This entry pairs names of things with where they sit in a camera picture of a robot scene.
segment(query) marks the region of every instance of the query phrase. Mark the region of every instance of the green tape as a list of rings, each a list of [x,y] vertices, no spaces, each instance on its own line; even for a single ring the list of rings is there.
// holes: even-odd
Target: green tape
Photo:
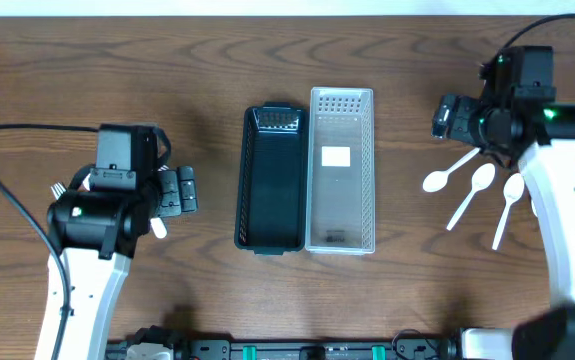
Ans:
[[[256,360],[255,346],[243,346],[243,360]]]
[[[384,346],[374,346],[371,348],[374,360],[387,360],[387,353]]]

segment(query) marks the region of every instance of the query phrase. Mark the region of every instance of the spoon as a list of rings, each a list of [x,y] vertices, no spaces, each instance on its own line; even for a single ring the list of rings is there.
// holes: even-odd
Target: spoon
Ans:
[[[505,189],[503,194],[505,194],[505,210],[503,210],[503,215],[500,217],[500,222],[498,223],[498,228],[496,229],[496,236],[494,236],[494,243],[491,246],[492,249],[498,250],[500,245],[500,239],[503,237],[503,231],[505,230],[505,224],[507,223],[507,217],[509,217],[509,208],[523,196],[523,191],[525,190],[525,181],[522,175],[516,173],[509,177],[505,183]]]
[[[460,204],[454,213],[454,216],[452,216],[447,225],[447,230],[451,231],[454,225],[456,225],[458,219],[460,219],[465,209],[467,209],[467,205],[469,205],[471,199],[474,198],[474,195],[480,190],[487,189],[489,185],[491,185],[491,182],[494,180],[494,175],[496,175],[496,168],[493,164],[487,163],[476,170],[474,176],[471,177],[471,192],[469,192],[469,195],[467,195],[463,203]]]
[[[468,152],[467,155],[463,156],[460,160],[456,161],[454,165],[452,165],[449,169],[444,171],[434,171],[431,174],[427,175],[425,181],[423,181],[423,190],[426,192],[436,192],[447,185],[447,178],[449,178],[449,174],[454,172],[456,169],[461,167],[467,161],[471,160],[476,154],[480,152],[480,149],[475,148],[472,151]]]

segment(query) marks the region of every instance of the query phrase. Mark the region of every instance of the spoon handle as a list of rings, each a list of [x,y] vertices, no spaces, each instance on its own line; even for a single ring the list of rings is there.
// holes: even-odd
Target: spoon handle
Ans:
[[[480,152],[479,148],[474,148],[472,151],[468,152],[467,155],[463,156],[460,160],[456,161],[454,165],[452,165],[449,169],[445,170],[446,174],[452,173],[454,170],[458,169],[459,167],[463,166],[467,161],[471,160],[476,154]]]
[[[469,202],[474,197],[475,193],[476,193],[476,190],[472,189],[471,192],[469,193],[469,195],[467,195],[467,197],[463,201],[463,203],[460,204],[460,206],[458,207],[458,209],[454,213],[454,216],[452,216],[451,220],[449,220],[449,224],[447,224],[447,230],[451,231],[451,229],[454,227],[454,225],[456,225],[456,223],[458,222],[460,217],[465,212],[465,209],[467,209],[467,205],[469,205]]]
[[[503,237],[503,232],[505,231],[505,224],[507,224],[507,217],[509,216],[509,208],[511,207],[511,203],[507,203],[505,205],[505,210],[503,210],[503,215],[500,217],[500,221],[498,222],[498,228],[496,228],[496,235],[494,236],[494,243],[491,245],[491,248],[496,251],[498,250],[498,246],[500,245],[500,239]]]

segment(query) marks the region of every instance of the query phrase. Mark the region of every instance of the wooden table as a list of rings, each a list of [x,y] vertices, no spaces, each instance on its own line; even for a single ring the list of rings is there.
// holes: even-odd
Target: wooden table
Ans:
[[[140,239],[110,337],[164,325],[256,338],[391,338],[402,328],[510,327],[548,308],[525,197],[490,249],[509,174],[444,229],[477,159],[445,190],[425,175],[465,146],[430,136],[440,96],[476,95],[478,63],[533,18],[0,19],[0,123],[156,122],[171,164],[192,165],[200,212]],[[556,48],[559,100],[575,101],[575,22],[521,44]],[[368,87],[376,111],[377,245],[364,257],[254,256],[234,246],[242,118],[267,100],[307,106],[314,86]],[[0,132],[0,176],[44,222],[49,185],[93,162],[93,135]],[[47,250],[0,195],[0,358],[32,358]]]

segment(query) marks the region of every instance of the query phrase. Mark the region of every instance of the white label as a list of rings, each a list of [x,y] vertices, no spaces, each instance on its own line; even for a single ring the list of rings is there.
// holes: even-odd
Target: white label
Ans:
[[[323,166],[349,167],[349,147],[323,146]]]

